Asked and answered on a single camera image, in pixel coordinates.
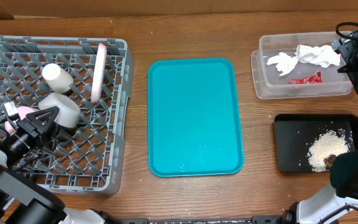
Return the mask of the grey bowl with rice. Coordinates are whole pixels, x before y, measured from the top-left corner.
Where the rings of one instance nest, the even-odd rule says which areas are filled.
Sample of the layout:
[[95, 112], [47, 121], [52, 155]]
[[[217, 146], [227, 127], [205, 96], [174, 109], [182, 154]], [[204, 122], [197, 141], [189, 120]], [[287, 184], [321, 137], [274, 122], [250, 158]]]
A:
[[51, 93], [38, 104], [39, 110], [58, 107], [59, 112], [55, 122], [66, 128], [74, 128], [80, 118], [80, 107], [69, 97], [60, 93]]

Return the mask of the pink small bowl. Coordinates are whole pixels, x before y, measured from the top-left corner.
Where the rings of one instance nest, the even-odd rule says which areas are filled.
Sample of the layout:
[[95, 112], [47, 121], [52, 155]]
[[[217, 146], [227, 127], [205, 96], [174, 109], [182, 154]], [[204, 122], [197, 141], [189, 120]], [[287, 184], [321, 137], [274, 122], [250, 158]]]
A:
[[[28, 106], [20, 106], [17, 108], [18, 110], [18, 114], [20, 116], [20, 119], [24, 119], [26, 117], [27, 114], [29, 113], [33, 113], [33, 112], [36, 112], [38, 111], [38, 109], [36, 108], [31, 108], [31, 107], [28, 107]], [[4, 127], [5, 127], [5, 130], [12, 136], [16, 130], [10, 125], [10, 123], [8, 121], [6, 121], [4, 123]]]

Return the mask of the white napkin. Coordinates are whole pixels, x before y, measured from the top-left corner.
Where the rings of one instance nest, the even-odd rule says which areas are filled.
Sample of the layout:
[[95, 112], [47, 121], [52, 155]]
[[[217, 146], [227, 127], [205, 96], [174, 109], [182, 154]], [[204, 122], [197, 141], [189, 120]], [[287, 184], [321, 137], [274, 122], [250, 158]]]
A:
[[337, 54], [330, 45], [320, 47], [310, 47], [308, 45], [298, 45], [294, 56], [289, 56], [284, 52], [270, 57], [266, 65], [275, 65], [280, 76], [288, 75], [298, 63], [308, 63], [328, 68], [330, 65], [339, 66], [341, 56]]

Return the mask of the pale green cup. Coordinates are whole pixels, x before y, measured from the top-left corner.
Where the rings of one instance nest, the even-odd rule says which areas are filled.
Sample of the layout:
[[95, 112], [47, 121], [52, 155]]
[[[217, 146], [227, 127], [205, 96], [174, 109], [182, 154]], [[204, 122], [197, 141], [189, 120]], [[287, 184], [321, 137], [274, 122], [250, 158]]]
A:
[[66, 93], [71, 90], [70, 85], [73, 83], [73, 77], [55, 63], [49, 63], [43, 67], [42, 77], [56, 93]]

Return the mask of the red snack wrapper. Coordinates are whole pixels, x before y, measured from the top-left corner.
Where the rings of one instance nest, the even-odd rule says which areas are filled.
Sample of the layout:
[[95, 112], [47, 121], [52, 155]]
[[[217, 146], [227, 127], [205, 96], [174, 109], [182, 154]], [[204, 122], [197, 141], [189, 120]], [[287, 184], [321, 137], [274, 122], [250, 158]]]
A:
[[314, 83], [322, 83], [322, 82], [323, 81], [321, 78], [321, 72], [316, 72], [314, 75], [309, 77], [295, 78], [295, 79], [290, 79], [288, 81], [288, 83], [292, 85], [314, 84]]

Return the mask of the white round plate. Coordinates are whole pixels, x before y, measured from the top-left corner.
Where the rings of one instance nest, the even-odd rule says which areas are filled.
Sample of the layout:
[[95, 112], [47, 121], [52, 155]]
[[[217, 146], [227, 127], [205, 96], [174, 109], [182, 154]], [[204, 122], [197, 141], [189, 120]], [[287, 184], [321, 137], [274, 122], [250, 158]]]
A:
[[102, 84], [104, 79], [104, 69], [106, 63], [107, 48], [104, 44], [98, 45], [96, 61], [93, 72], [93, 82], [91, 88], [91, 102], [97, 102], [101, 97]]

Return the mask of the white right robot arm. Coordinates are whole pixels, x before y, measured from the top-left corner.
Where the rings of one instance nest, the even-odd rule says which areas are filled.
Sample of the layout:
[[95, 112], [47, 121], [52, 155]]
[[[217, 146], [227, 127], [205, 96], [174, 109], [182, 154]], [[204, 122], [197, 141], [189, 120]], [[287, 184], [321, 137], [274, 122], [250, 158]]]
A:
[[[355, 92], [358, 94], [358, 30], [350, 34], [340, 32], [339, 23], [335, 27], [340, 37], [331, 45], [345, 61], [338, 69], [346, 73]], [[351, 22], [358, 28], [357, 22]], [[358, 212], [358, 149], [337, 156], [330, 170], [330, 182], [307, 200], [295, 202], [281, 216], [272, 218], [272, 223], [334, 223], [341, 216]]]

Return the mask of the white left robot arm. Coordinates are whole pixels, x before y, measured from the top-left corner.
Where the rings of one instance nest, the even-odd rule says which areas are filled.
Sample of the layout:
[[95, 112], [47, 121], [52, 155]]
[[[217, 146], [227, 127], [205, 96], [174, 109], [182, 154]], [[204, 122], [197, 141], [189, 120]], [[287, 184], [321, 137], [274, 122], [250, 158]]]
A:
[[7, 223], [117, 223], [118, 220], [102, 210], [67, 208], [56, 195], [12, 170], [26, 153], [41, 148], [51, 137], [59, 111], [53, 106], [21, 119], [15, 106], [5, 107], [2, 121], [9, 122], [16, 132], [0, 139], [0, 219], [9, 202], [17, 200], [20, 204]]

